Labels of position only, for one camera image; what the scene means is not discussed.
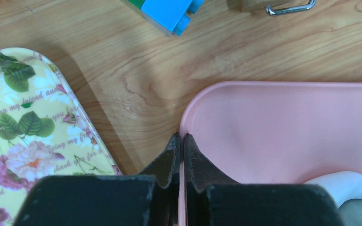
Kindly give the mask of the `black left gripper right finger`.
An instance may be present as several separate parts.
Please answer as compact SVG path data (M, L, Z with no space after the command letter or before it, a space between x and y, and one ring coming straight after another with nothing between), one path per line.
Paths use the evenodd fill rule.
M320 186L242 184L184 137L185 219L189 226L341 226L331 196Z

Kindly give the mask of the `white dough ball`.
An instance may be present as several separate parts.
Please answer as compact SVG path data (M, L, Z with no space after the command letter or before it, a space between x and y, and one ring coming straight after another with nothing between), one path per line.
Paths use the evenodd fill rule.
M324 188L338 208L348 200L362 200L362 174L357 172L341 171L331 173L305 183Z

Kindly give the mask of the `pink rectangular tray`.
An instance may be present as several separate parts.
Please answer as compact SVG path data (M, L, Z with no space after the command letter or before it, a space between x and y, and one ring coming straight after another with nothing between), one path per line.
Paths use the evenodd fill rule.
M190 102L180 134L191 134L242 184L311 185L331 173L362 174L362 83L221 82ZM362 200L336 208L343 226L362 226ZM178 223L187 226L184 162Z

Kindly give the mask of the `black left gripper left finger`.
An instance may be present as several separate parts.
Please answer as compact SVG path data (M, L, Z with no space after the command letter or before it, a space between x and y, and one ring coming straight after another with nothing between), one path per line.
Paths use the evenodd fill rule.
M47 176L31 189L16 226L172 226L178 222L181 138L136 175Z

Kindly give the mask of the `wooden dough roller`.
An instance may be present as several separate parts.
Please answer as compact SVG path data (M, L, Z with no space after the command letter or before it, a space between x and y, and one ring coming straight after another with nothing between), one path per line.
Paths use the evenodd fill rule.
M312 9L317 0L309 0L307 4L278 8L292 2L291 0L241 0L241 9L248 12L263 11L269 16L282 16L287 14L305 12Z

